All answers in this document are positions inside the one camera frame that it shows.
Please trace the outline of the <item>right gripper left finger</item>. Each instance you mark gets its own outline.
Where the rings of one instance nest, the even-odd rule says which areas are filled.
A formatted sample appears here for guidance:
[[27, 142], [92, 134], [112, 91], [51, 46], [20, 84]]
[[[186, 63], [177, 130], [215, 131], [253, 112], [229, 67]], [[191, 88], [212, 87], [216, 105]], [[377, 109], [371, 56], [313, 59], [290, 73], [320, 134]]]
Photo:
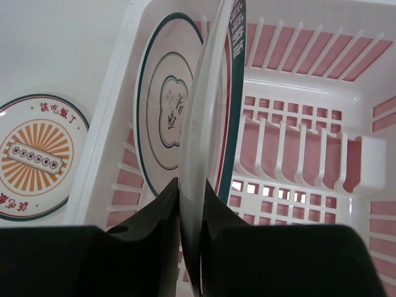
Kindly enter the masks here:
[[96, 226], [3, 228], [2, 296], [174, 296], [179, 189], [172, 179], [136, 214]]

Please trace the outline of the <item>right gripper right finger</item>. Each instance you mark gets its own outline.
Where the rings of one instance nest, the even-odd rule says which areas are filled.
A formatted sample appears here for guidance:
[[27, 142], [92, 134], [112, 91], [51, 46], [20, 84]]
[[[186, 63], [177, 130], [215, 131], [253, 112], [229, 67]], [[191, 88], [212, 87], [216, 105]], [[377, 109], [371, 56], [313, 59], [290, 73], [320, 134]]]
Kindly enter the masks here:
[[384, 296], [363, 240], [345, 225], [253, 226], [205, 187], [204, 296]]

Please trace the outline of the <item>plate with green red rim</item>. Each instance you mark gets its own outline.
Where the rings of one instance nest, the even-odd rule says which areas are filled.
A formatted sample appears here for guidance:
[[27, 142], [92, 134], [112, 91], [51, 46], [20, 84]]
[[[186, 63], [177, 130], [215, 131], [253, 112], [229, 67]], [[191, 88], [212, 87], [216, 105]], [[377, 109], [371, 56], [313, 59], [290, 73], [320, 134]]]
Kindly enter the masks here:
[[200, 238], [205, 187], [226, 202], [238, 140], [246, 59], [246, 2], [221, 1], [188, 99], [179, 155], [184, 262], [194, 296], [202, 296]]

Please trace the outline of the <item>pink white dish rack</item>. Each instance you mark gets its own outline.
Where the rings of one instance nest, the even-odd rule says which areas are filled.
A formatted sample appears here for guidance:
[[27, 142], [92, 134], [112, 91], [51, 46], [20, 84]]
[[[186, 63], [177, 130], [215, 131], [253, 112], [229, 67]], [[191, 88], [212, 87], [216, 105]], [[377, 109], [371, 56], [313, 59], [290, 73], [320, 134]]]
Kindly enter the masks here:
[[[162, 183], [147, 103], [189, 82], [218, 1], [132, 1], [95, 108], [65, 225], [111, 228]], [[395, 2], [240, 1], [243, 94], [218, 109], [212, 186], [252, 225], [338, 223], [395, 295]]]

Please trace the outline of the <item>orange sunburst plate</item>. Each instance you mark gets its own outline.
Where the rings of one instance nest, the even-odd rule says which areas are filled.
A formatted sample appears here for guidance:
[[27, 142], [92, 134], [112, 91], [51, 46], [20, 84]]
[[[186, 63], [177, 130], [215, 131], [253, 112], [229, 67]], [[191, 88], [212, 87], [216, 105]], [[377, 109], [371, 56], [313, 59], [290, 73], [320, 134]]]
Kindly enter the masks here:
[[88, 130], [85, 115], [56, 95], [1, 106], [1, 220], [37, 220], [67, 204]]

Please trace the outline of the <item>plate with cloud outline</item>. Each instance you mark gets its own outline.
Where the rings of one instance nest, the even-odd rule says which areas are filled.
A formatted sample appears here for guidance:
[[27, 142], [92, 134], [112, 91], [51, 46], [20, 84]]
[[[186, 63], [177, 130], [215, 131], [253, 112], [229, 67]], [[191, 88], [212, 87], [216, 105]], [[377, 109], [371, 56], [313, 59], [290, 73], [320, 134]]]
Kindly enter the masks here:
[[173, 12], [156, 26], [142, 55], [135, 141], [145, 182], [155, 196], [178, 175], [183, 119], [203, 42], [194, 21]]

